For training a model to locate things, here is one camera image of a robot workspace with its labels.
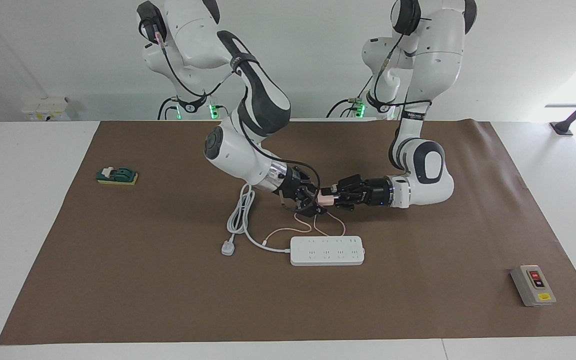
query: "brown mat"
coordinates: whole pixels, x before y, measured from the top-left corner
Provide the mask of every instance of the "brown mat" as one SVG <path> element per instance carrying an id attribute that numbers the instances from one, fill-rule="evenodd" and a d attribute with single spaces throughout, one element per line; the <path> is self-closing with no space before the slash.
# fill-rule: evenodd
<path id="1" fill-rule="evenodd" d="M 454 176 L 450 200 L 334 210 L 362 237 L 364 264 L 301 268 L 241 235 L 221 255 L 243 182 L 204 159 L 214 126 L 101 123 L 0 344 L 576 335 L 576 271 L 489 123 L 426 123 Z M 291 123 L 264 145 L 316 166 L 329 185 L 395 173 L 396 126 Z M 137 185 L 96 183 L 107 166 L 137 170 Z M 261 191 L 251 214 L 259 240 L 298 225 Z M 507 270 L 519 264 L 541 265 L 555 305 L 522 305 Z"/>

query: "white power strip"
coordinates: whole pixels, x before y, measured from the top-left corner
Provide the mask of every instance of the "white power strip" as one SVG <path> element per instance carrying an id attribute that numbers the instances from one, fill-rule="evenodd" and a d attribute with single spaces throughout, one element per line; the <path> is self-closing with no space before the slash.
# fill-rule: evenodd
<path id="1" fill-rule="evenodd" d="M 359 236 L 295 236 L 290 240 L 290 263 L 296 267 L 361 265 L 364 246 Z"/>

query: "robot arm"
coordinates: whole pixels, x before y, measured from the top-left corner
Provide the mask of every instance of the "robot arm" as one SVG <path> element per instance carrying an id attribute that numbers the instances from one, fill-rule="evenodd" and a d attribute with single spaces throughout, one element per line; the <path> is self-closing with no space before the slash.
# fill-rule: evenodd
<path id="1" fill-rule="evenodd" d="M 261 147 L 263 139 L 288 125 L 290 101 L 237 36 L 218 30 L 217 3 L 166 0 L 163 10 L 150 1 L 137 9 L 140 32 L 159 45 L 147 45 L 143 55 L 151 70 L 174 84 L 178 98 L 199 98 L 186 102 L 186 107 L 198 107 L 209 95 L 199 90 L 201 81 L 195 69 L 230 64 L 246 86 L 237 109 L 206 137 L 206 159 L 231 176 L 281 196 L 282 204 L 283 198 L 294 200 L 299 214 L 324 212 L 315 201 L 316 187 L 308 175 Z"/>
<path id="2" fill-rule="evenodd" d="M 407 208 L 441 203 L 452 196 L 455 183 L 446 168 L 444 149 L 435 141 L 422 139 L 421 128 L 432 100 L 457 80 L 464 38 L 475 17 L 473 0 L 395 2 L 391 21 L 393 34 L 399 36 L 369 40 L 362 55 L 373 72 L 366 100 L 379 112 L 394 109 L 392 102 L 400 86 L 394 69 L 413 69 L 401 122 L 388 150 L 391 164 L 404 174 L 367 180 L 359 175 L 344 178 L 322 191 L 329 196 L 327 203 L 332 196 L 334 205 L 349 210 L 361 203 Z M 382 64 L 380 57 L 386 58 Z"/>

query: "green led light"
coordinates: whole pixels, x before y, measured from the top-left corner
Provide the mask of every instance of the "green led light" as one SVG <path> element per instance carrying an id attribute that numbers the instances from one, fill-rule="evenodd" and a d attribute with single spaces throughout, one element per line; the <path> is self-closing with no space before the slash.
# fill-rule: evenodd
<path id="1" fill-rule="evenodd" d="M 213 119 L 219 118 L 219 110 L 213 104 L 208 105 L 208 109 L 210 109 L 210 117 Z"/>
<path id="2" fill-rule="evenodd" d="M 354 117 L 364 117 L 364 112 L 366 111 L 366 105 L 361 102 L 358 104 L 357 111 L 354 113 Z"/>

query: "white power cord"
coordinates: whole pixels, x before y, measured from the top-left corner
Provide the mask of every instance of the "white power cord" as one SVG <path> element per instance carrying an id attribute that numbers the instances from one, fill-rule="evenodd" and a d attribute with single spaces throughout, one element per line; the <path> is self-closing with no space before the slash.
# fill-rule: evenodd
<path id="1" fill-rule="evenodd" d="M 273 253 L 290 253 L 289 248 L 279 249 L 267 247 L 263 244 L 256 242 L 248 231 L 249 224 L 249 212 L 252 207 L 252 203 L 255 200 L 255 191 L 250 184 L 245 184 L 241 187 L 239 192 L 239 199 L 237 201 L 237 207 L 230 214 L 228 222 L 226 223 L 226 229 L 231 234 L 230 239 L 226 240 L 221 246 L 221 253 L 226 256 L 231 256 L 235 252 L 235 235 L 246 234 L 247 238 L 252 244 L 266 251 L 272 251 Z"/>
<path id="2" fill-rule="evenodd" d="M 300 219 L 298 219 L 297 213 L 295 212 L 295 214 L 293 215 L 294 219 L 298 223 L 306 225 L 308 227 L 308 230 L 300 230 L 299 228 L 292 228 L 292 227 L 277 228 L 277 230 L 274 230 L 270 234 L 268 234 L 268 236 L 266 236 L 263 242 L 260 244 L 252 238 L 252 236 L 248 231 L 249 213 L 254 200 L 255 200 L 255 191 L 252 188 L 252 186 L 250 184 L 245 184 L 244 186 L 242 186 L 241 191 L 239 192 L 237 207 L 235 207 L 232 214 L 230 214 L 228 222 L 226 223 L 226 229 L 231 235 L 230 239 L 224 241 L 223 245 L 221 246 L 221 253 L 223 255 L 226 256 L 233 255 L 233 253 L 235 252 L 235 244 L 234 244 L 235 235 L 238 234 L 246 234 L 247 238 L 250 240 L 252 244 L 263 250 L 272 251 L 273 253 L 290 253 L 289 248 L 279 249 L 266 246 L 266 244 L 268 243 L 268 239 L 270 239 L 272 235 L 280 231 L 296 231 L 297 233 L 307 234 L 313 231 L 314 228 L 320 234 L 325 235 L 326 237 L 330 236 L 317 228 L 317 215 L 315 215 L 315 218 L 313 219 L 313 223 L 311 226 L 309 223 L 306 223 L 305 221 L 301 221 Z M 341 226 L 343 227 L 343 232 L 341 236 L 343 237 L 343 235 L 346 234 L 346 224 L 341 219 L 331 214 L 330 212 L 327 212 L 327 214 L 341 224 Z"/>

